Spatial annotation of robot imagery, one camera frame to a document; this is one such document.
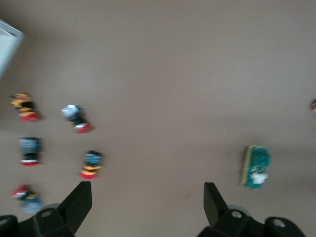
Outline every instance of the small toy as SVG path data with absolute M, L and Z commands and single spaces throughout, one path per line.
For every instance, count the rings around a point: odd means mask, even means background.
M 84 166 L 80 172 L 83 179 L 93 179 L 96 176 L 97 169 L 101 168 L 101 154 L 95 151 L 88 151 L 85 154 Z
M 82 109 L 78 105 L 67 105 L 61 113 L 68 122 L 73 123 L 76 133 L 87 132 L 92 128 L 84 119 Z
M 38 137 L 25 137 L 20 139 L 20 148 L 23 154 L 21 165 L 32 166 L 39 164 L 38 152 L 40 151 L 40 139 Z
M 22 201 L 21 208 L 27 213 L 38 211 L 42 206 L 39 195 L 31 191 L 28 185 L 22 185 L 13 191 L 11 195 L 13 198 Z
M 11 104 L 19 112 L 21 122 L 30 122 L 39 119 L 35 111 L 32 98 L 27 93 L 14 93 L 10 96 Z
M 311 107 L 314 110 L 314 112 L 316 112 L 316 99 L 312 101 Z
M 248 146 L 243 167 L 241 184 L 251 188 L 261 188 L 266 178 L 266 168 L 270 164 L 268 148 L 263 146 Z

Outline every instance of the red base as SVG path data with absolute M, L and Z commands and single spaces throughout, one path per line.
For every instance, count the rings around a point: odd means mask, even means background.
M 31 121 L 38 120 L 38 119 L 39 119 L 39 117 L 37 114 L 30 114 L 27 116 L 22 116 L 21 122 L 31 122 Z
M 84 127 L 82 127 L 82 128 L 79 128 L 79 129 L 76 131 L 76 133 L 84 133 L 84 132 L 89 131 L 91 128 L 92 128 L 92 126 L 87 125 L 87 126 L 84 126 Z
M 21 162 L 21 165 L 23 166 L 33 166 L 33 165 L 37 165 L 39 164 L 38 161 L 35 161 L 35 162 Z
M 27 189 L 27 185 L 22 185 L 21 187 L 19 187 L 18 189 L 14 190 L 12 193 L 11 193 L 11 196 L 14 196 L 16 195 L 17 193 L 20 193 L 24 190 Z
M 95 174 L 86 175 L 86 174 L 80 173 L 80 177 L 81 177 L 82 179 L 93 179 L 93 178 L 95 178 Z

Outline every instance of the green toy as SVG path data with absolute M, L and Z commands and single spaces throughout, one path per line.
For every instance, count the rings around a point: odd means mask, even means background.
M 241 184 L 251 189 L 261 188 L 266 178 L 266 168 L 270 165 L 268 148 L 248 146 L 242 172 Z

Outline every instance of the toy figurine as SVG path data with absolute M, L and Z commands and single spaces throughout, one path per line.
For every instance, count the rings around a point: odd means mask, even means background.
M 80 172 L 83 179 L 93 179 L 96 176 L 97 169 L 101 168 L 101 154 L 95 151 L 88 151 L 85 154 L 84 166 Z
M 10 96 L 11 104 L 19 112 L 21 122 L 30 122 L 39 119 L 35 105 L 27 93 L 14 93 Z
M 61 110 L 61 113 L 68 122 L 72 122 L 76 133 L 87 132 L 92 128 L 83 117 L 82 109 L 77 105 L 67 105 L 65 108 Z
M 316 99 L 312 101 L 312 109 L 314 110 L 314 112 L 316 112 Z
M 266 168 L 270 164 L 268 148 L 262 146 L 248 146 L 243 167 L 241 184 L 251 188 L 261 188 L 266 178 Z
M 38 164 L 40 139 L 38 137 L 25 137 L 20 139 L 20 148 L 23 154 L 21 165 L 32 166 Z
M 13 198 L 16 198 L 21 203 L 21 208 L 25 212 L 35 212 L 42 206 L 42 201 L 38 194 L 32 192 L 28 185 L 22 185 L 17 190 L 11 193 Z

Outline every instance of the gray surface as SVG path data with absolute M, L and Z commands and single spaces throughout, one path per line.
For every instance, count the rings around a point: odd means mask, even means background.
M 0 86 L 1 214 L 27 183 L 46 204 L 81 179 L 85 151 L 106 154 L 77 236 L 193 237 L 206 225 L 203 183 L 258 221 L 316 227 L 316 2 L 10 1 L 0 18 L 25 41 Z M 31 93 L 44 119 L 8 102 Z M 81 105 L 95 129 L 60 115 Z M 43 139 L 43 165 L 19 166 L 18 139 Z M 239 185 L 246 145 L 270 148 L 263 189 Z

